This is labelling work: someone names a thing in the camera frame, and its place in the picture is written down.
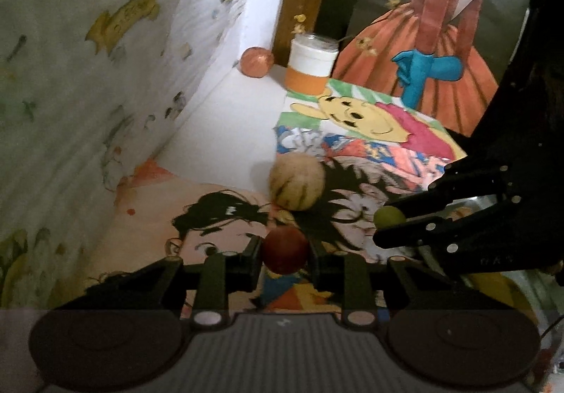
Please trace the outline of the green grape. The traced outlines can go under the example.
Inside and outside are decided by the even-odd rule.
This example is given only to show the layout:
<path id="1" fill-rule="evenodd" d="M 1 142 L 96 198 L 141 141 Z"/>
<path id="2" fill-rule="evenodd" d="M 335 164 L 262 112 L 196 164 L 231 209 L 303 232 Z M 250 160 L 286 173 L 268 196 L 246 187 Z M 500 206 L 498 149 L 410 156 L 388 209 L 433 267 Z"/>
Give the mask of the green grape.
<path id="1" fill-rule="evenodd" d="M 373 222 L 377 230 L 382 230 L 405 223 L 406 217 L 394 206 L 383 206 L 374 213 Z"/>

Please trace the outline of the red cherry tomato back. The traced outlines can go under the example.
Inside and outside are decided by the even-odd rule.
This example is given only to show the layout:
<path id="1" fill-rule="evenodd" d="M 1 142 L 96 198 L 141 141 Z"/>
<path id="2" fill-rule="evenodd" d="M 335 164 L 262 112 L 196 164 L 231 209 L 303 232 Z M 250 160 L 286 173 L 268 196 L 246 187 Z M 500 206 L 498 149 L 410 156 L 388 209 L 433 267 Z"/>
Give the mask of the red cherry tomato back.
<path id="1" fill-rule="evenodd" d="M 292 274 L 304 267 L 308 240 L 297 228 L 280 226 L 264 239 L 264 264 L 273 273 Z"/>

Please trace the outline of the small striped pepino melon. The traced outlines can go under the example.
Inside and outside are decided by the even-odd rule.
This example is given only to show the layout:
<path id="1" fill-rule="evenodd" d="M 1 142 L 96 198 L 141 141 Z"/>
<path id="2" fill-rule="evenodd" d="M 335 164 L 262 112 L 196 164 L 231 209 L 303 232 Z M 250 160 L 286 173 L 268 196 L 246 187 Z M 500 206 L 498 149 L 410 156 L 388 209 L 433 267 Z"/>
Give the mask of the small striped pepino melon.
<path id="1" fill-rule="evenodd" d="M 301 152 L 280 154 L 269 174 L 270 201 L 288 211 L 306 211 L 321 197 L 325 170 L 314 156 Z"/>

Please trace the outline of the metal tray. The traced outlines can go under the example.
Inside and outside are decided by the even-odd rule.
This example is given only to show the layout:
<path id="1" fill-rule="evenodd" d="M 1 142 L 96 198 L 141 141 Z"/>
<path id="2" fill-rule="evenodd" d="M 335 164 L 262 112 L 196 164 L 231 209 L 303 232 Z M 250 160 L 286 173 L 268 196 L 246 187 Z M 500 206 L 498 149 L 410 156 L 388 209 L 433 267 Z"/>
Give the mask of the metal tray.
<path id="1" fill-rule="evenodd" d="M 443 210 L 436 213 L 437 216 L 453 221 L 468 217 L 475 212 L 483 211 L 495 205 L 497 198 L 495 195 L 472 196 L 464 199 L 454 200 Z"/>

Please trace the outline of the colourful cartoon drawing mat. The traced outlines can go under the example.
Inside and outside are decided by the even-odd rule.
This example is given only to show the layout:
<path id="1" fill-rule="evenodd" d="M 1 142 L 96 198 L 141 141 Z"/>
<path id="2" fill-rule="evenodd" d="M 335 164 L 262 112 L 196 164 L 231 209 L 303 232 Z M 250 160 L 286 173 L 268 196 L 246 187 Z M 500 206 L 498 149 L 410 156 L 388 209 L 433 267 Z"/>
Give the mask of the colourful cartoon drawing mat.
<path id="1" fill-rule="evenodd" d="M 451 133 L 416 118 L 416 142 L 400 146 L 340 131 L 294 111 L 314 98 L 261 87 L 251 96 L 215 92 L 188 120 L 185 151 L 167 165 L 147 160 L 119 181 L 115 219 L 92 257 L 89 282 L 129 273 L 167 255 L 198 263 L 239 252 L 252 235 L 278 225 L 321 231 L 327 250 L 383 263 L 373 215 L 386 201 L 421 192 L 465 153 Z M 274 159 L 298 152 L 321 162 L 324 195 L 307 211 L 270 204 Z"/>

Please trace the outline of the orange dress lady painting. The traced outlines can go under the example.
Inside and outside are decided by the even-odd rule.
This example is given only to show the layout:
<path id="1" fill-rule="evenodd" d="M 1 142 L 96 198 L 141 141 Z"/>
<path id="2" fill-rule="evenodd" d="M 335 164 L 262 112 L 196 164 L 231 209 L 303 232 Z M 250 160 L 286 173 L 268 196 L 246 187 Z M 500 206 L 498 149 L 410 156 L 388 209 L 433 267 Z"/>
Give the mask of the orange dress lady painting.
<path id="1" fill-rule="evenodd" d="M 529 1 L 358 0 L 333 75 L 468 136 L 516 52 Z"/>

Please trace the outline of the dried yellow flower twig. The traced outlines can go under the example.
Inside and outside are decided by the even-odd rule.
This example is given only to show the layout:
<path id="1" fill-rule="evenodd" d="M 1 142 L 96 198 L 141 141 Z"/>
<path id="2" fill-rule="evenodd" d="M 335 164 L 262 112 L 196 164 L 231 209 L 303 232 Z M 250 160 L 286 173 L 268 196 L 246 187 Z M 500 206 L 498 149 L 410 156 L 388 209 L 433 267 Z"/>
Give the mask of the dried yellow flower twig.
<path id="1" fill-rule="evenodd" d="M 312 33 L 338 42 L 341 52 L 376 19 L 369 0 L 295 0 L 290 11 L 288 47 L 296 34 Z"/>

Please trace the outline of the white orange glass jar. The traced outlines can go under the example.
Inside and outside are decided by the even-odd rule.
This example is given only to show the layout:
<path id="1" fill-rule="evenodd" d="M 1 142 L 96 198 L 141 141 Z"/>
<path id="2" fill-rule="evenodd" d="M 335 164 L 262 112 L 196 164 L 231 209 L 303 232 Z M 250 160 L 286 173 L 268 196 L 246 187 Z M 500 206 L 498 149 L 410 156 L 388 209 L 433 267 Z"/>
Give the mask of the white orange glass jar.
<path id="1" fill-rule="evenodd" d="M 285 87 L 319 96 L 326 87 L 338 55 L 338 42 L 317 34 L 296 34 L 290 42 Z"/>

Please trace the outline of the red apple by jar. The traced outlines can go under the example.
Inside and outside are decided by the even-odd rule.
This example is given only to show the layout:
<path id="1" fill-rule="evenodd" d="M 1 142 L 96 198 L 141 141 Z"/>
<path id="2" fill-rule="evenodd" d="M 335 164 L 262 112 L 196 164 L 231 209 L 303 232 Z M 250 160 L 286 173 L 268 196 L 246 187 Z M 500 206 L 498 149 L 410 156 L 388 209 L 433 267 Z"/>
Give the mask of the red apple by jar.
<path id="1" fill-rule="evenodd" d="M 250 47 L 240 58 L 240 70 L 251 78 L 263 78 L 274 66 L 274 54 L 263 47 Z"/>

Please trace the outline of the cartoon printed white cloth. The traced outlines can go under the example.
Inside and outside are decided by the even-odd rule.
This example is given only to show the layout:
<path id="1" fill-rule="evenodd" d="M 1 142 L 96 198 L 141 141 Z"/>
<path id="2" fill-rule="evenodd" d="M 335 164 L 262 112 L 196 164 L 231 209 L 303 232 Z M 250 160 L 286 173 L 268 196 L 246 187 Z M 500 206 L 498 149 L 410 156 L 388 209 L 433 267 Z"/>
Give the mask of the cartoon printed white cloth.
<path id="1" fill-rule="evenodd" d="M 47 307 L 231 70 L 247 0 L 1 0 L 1 304 Z"/>

